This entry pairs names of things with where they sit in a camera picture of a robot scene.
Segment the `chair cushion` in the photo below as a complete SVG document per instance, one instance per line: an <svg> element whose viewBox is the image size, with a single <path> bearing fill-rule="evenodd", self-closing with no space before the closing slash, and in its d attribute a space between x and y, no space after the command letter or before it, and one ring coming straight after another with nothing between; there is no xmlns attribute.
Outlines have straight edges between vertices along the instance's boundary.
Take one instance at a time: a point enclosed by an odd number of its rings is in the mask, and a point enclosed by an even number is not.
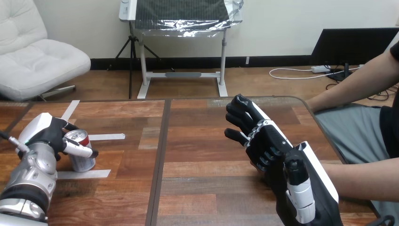
<svg viewBox="0 0 399 226"><path fill-rule="evenodd" d="M47 38L33 0L0 0L0 55Z"/></svg>
<svg viewBox="0 0 399 226"><path fill-rule="evenodd" d="M25 100L90 70L90 58L79 49L43 39L0 55L0 93Z"/></svg>

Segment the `robotic arm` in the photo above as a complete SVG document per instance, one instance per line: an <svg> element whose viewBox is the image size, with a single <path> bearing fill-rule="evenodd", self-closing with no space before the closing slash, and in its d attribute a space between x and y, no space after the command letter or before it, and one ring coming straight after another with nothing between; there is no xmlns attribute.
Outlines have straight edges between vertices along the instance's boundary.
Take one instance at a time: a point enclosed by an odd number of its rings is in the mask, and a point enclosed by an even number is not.
<svg viewBox="0 0 399 226"><path fill-rule="evenodd" d="M226 137L246 149L276 195L276 211L286 226L342 226L338 193L308 142L292 146L277 125L251 100L234 97L226 120L241 129L226 129ZM393 225L393 216L367 226Z"/></svg>
<svg viewBox="0 0 399 226"><path fill-rule="evenodd" d="M78 129L66 120L42 113L31 121L19 139L0 131L0 137L16 146L21 159L0 194L0 226L46 226L47 211L56 187L59 152L95 158L98 151L64 138Z"/></svg>

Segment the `white cable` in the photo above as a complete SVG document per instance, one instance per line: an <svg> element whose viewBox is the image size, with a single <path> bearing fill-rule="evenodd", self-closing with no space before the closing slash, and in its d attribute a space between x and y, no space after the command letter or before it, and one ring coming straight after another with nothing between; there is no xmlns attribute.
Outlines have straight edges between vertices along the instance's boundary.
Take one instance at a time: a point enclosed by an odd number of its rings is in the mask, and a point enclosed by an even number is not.
<svg viewBox="0 0 399 226"><path fill-rule="evenodd" d="M349 69L349 71L357 70L359 68L360 67L351 68L351 69ZM315 79L315 78L324 77L324 76L327 76L327 75L338 74L338 73L344 72L344 71L340 71L340 72L336 72L336 73L322 74L322 75L317 75L317 76L313 76L313 77L306 77L306 78L282 78L282 77L276 77L276 76L271 74L273 71L277 71L277 70L289 70L289 71L298 71L298 72L310 72L311 71L311 70L299 70L299 69L292 69L292 68L276 68L276 69L271 70L269 72L269 75L271 77L275 78L275 79Z"/></svg>

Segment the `soda can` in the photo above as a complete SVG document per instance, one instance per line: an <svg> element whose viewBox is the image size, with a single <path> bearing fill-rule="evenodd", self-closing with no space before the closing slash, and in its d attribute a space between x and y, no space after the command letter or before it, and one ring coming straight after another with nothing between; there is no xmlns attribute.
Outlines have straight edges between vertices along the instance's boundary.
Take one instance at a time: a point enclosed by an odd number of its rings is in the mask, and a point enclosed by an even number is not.
<svg viewBox="0 0 399 226"><path fill-rule="evenodd" d="M88 133L82 129L77 129L73 130L64 136L65 138L71 139L73 141L78 142L82 146L85 147L90 147L91 148L91 143L88 138ZM91 159L91 158L84 158L72 154L68 154L69 159L71 160L72 163L72 168L76 172L86 172L91 170L95 164L96 164L96 159Z"/></svg>

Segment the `wooden table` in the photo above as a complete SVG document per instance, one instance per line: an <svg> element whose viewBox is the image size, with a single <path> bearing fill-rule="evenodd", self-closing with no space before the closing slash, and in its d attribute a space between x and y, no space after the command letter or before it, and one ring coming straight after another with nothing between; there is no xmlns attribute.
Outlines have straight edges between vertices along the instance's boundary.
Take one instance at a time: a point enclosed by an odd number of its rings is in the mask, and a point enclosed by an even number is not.
<svg viewBox="0 0 399 226"><path fill-rule="evenodd" d="M341 164L300 99L252 100L292 144L307 140L321 162ZM275 212L274 195L249 164L244 148L224 136L225 128L234 128L224 118L230 101L80 102L70 121L89 134L124 133L126 139L92 141L100 152L94 170L111 169L110 175L58 180L49 225L282 225ZM5 111L4 103L0 105L0 125L18 136L38 114L49 112L61 117L69 104L15 104ZM2 186L18 162L13 147L3 141ZM72 170L68 157L61 159L57 170ZM364 225L375 219L367 205L343 199L340 212L345 225Z"/></svg>

